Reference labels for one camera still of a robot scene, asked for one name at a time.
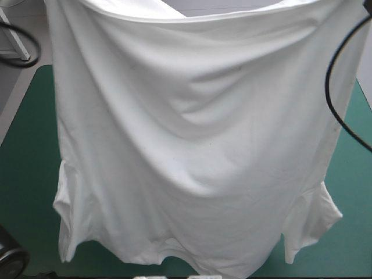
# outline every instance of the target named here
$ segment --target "white object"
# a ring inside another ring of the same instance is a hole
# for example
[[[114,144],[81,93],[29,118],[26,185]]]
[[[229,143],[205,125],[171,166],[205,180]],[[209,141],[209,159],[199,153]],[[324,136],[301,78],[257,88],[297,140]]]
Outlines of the white object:
[[[186,18],[160,1],[48,0],[62,260],[94,239],[124,262],[246,278],[281,233],[288,263],[316,243],[342,216],[323,183],[340,131],[324,78],[362,3]],[[365,37],[335,67],[341,115]]]
[[[370,28],[357,71],[358,82],[372,108],[372,29]]]
[[[9,24],[9,20],[6,17],[6,14],[4,11],[0,8],[0,21]],[[29,60],[30,54],[28,53],[26,47],[22,43],[21,39],[19,38],[18,34],[11,29],[3,28],[3,31],[5,35],[7,36],[8,40],[14,47],[16,52],[10,51],[10,50],[5,50],[5,51],[0,51],[0,54],[3,55],[4,57],[10,59],[10,58],[20,58],[21,60]]]

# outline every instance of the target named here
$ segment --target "black cord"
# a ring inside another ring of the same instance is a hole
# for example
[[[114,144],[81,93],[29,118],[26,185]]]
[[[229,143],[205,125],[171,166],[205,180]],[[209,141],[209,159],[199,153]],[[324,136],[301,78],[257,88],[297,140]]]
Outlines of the black cord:
[[[341,45],[338,47],[336,50],[335,54],[332,57],[332,60],[330,62],[330,65],[328,66],[327,69],[327,74],[325,75],[325,84],[324,84],[324,89],[325,89],[325,98],[327,100],[328,107],[330,108],[332,114],[334,117],[337,119],[338,123],[346,130],[346,132],[349,133],[357,142],[359,142],[361,145],[363,145],[365,148],[367,148],[370,152],[372,152],[372,146],[370,146],[368,143],[366,143],[364,140],[362,140],[357,134],[355,134],[348,125],[342,120],[342,118],[338,115],[336,112],[335,108],[333,107],[333,104],[331,102],[331,97],[330,97],[330,78],[331,78],[331,73],[332,69],[335,65],[335,62],[339,56],[339,54],[342,52],[344,49],[345,45],[348,43],[348,41],[355,35],[355,33],[361,29],[370,19],[372,19],[372,16],[366,16],[360,23],[358,23],[350,32],[349,34],[344,38],[343,42]]]
[[[29,67],[34,66],[40,60],[40,56],[41,56],[40,43],[29,32],[27,32],[26,30],[24,30],[24,29],[22,29],[18,26],[14,26],[12,24],[8,24],[8,23],[5,23],[5,22],[0,22],[0,27],[7,28],[7,29],[10,29],[10,30],[14,30],[14,31],[24,35],[26,38],[28,38],[34,44],[35,49],[36,49],[36,56],[32,60],[29,60],[27,62],[22,62],[22,63],[14,62],[14,59],[8,59],[8,58],[5,58],[4,56],[0,55],[0,63],[4,63],[8,66],[16,67],[16,68],[29,68]]]

